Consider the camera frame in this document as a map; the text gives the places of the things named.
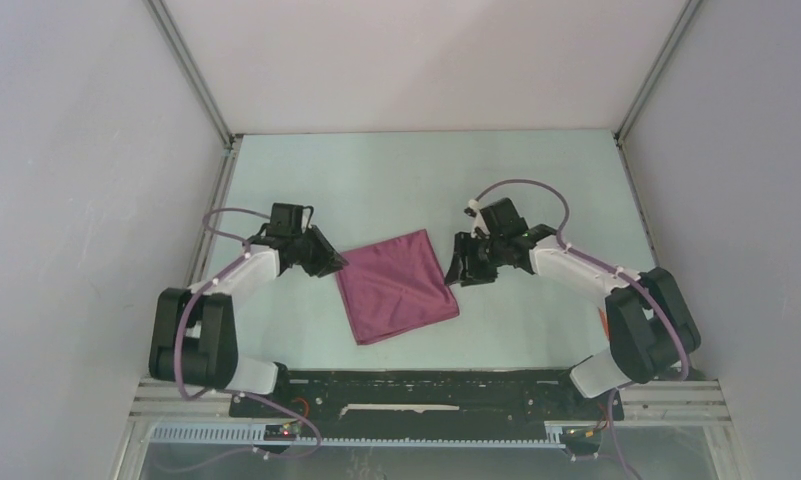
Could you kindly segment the maroon satin cloth napkin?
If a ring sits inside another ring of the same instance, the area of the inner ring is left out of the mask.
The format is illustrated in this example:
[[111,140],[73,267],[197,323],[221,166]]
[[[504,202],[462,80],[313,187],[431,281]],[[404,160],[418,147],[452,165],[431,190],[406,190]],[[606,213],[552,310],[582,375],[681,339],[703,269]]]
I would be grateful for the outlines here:
[[428,232],[420,229],[349,250],[336,281],[357,345],[372,345],[456,318]]

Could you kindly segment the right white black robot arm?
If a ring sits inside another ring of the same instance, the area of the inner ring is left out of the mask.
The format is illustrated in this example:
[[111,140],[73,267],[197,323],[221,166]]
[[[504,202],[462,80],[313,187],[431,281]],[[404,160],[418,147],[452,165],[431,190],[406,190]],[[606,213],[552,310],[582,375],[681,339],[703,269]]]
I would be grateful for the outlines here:
[[673,365],[686,368],[701,343],[673,275],[611,266],[567,243],[559,230],[531,227],[509,198],[487,206],[469,201],[468,232],[454,236],[448,286],[490,284],[510,266],[556,280],[594,303],[606,318],[608,347],[571,367],[557,392],[561,411],[582,418],[598,396],[628,384],[646,384]]

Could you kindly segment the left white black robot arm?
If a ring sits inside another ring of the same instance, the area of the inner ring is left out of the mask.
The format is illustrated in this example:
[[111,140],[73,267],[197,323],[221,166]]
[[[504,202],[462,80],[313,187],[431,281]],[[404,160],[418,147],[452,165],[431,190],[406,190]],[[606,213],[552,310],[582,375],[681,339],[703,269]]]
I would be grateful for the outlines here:
[[275,203],[264,224],[241,237],[238,255],[207,280],[167,288],[157,299],[149,374],[180,387],[254,393],[268,416],[280,416],[292,403],[281,382],[285,366],[240,352],[236,313],[258,289],[293,267],[322,278],[341,271],[346,261],[312,222],[311,206]]

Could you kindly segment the small orange object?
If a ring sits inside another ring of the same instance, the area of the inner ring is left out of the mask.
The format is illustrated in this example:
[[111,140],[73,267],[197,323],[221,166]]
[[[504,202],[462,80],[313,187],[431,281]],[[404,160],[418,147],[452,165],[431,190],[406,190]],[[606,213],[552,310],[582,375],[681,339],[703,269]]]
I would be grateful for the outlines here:
[[600,309],[598,309],[598,314],[599,314],[600,321],[601,321],[601,324],[602,324],[602,327],[603,327],[603,330],[604,330],[604,334],[606,335],[606,337],[608,339],[609,336],[610,336],[610,333],[609,333],[609,325],[608,325],[607,315],[603,310],[600,310]]

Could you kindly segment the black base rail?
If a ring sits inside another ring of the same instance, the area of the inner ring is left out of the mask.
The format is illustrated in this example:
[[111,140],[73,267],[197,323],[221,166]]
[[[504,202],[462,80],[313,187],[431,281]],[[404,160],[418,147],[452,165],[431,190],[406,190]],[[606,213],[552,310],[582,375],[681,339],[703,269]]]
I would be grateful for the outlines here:
[[270,400],[325,436],[537,439],[556,423],[623,419],[619,397],[586,399],[557,369],[291,370]]

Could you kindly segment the left aluminium corner post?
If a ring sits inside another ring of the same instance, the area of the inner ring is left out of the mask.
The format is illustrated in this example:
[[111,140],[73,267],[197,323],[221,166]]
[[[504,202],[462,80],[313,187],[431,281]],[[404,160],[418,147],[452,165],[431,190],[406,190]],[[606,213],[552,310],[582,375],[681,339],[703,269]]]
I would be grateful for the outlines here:
[[217,136],[221,140],[221,143],[225,149],[231,149],[235,142],[235,134],[225,121],[188,44],[180,32],[167,2],[163,0],[145,0],[144,4],[149,10],[153,21],[156,23],[165,43],[182,71],[188,86],[199,101],[208,120],[217,133]]

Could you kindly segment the aluminium corner post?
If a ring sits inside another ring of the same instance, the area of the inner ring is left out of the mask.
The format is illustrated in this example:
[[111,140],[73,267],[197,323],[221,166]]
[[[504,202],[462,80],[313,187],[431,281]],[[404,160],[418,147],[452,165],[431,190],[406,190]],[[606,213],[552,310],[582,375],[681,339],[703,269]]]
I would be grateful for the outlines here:
[[180,32],[167,2],[163,0],[145,0],[144,4],[149,10],[153,21],[156,23],[165,43],[182,71],[188,86],[199,101],[208,120],[217,133],[217,136],[221,140],[221,143],[225,149],[231,149],[235,142],[235,134],[225,121],[188,44]]
[[618,146],[622,146],[636,125],[663,74],[683,43],[686,34],[705,4],[704,0],[687,0],[677,15],[648,72],[614,133]]

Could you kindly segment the right aluminium corner post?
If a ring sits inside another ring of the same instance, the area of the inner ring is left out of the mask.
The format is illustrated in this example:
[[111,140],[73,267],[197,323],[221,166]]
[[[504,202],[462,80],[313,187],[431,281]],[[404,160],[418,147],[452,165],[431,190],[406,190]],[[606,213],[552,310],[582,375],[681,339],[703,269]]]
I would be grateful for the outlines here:
[[687,0],[677,15],[648,72],[614,133],[618,146],[622,146],[636,125],[663,74],[683,43],[686,34],[705,4],[704,0]]

